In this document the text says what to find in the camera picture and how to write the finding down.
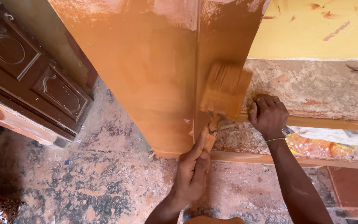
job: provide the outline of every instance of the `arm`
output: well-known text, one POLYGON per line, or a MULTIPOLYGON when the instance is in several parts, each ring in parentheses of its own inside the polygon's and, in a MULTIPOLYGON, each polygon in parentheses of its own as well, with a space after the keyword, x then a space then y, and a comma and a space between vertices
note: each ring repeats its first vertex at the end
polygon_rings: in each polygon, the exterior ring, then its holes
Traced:
MULTIPOLYGON (((265 141, 282 138, 288 112, 276 96, 262 95, 252 104, 249 121, 265 141)), ((332 224, 319 194, 292 155, 285 139, 267 143, 272 155, 282 197, 295 224, 332 224)))
POLYGON ((145 224, 176 224, 182 209, 204 193, 210 166, 210 155, 203 150, 207 135, 207 131, 202 131, 192 149, 179 157, 171 191, 152 211, 145 224))

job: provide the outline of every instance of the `brush bristles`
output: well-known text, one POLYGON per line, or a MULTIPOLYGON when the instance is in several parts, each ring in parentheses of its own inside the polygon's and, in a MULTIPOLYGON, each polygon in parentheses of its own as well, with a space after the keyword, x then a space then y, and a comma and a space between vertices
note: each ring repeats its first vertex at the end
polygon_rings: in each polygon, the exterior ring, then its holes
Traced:
POLYGON ((225 115, 228 120, 236 120, 251 78, 252 73, 243 71, 242 67, 213 64, 200 109, 225 115))

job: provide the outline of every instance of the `carved door panel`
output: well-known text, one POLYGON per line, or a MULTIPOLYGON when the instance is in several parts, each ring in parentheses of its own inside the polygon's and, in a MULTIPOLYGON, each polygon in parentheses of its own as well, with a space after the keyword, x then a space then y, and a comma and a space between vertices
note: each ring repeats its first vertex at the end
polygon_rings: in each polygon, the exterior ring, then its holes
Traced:
POLYGON ((2 5, 0 89, 73 133, 93 103, 2 5))

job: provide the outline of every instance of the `dirty floor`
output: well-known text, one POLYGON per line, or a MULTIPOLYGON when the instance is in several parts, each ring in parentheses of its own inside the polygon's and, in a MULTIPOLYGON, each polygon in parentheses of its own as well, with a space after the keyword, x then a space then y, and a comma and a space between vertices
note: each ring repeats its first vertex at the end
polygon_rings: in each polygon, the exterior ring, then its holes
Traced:
MULTIPOLYGON (((121 104, 100 79, 95 86, 80 143, 61 150, 10 130, 0 136, 0 194, 25 201, 16 224, 140 224, 170 190, 177 159, 150 156, 121 104)), ((326 169, 305 171, 325 204, 335 207, 326 169)), ((178 223, 197 215, 292 223, 273 166, 213 161, 209 174, 204 196, 178 223)))

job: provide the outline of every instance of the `paint brush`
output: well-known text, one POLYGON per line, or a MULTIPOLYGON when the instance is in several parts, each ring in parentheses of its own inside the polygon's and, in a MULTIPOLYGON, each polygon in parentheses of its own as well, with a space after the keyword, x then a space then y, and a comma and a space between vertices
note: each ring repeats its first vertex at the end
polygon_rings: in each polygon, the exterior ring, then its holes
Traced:
POLYGON ((212 65, 200 104, 200 110, 211 116, 211 122, 201 133, 207 138, 204 150, 208 153, 215 143, 221 121, 235 121, 240 115, 251 78, 252 73, 243 71, 242 66, 222 62, 212 65))

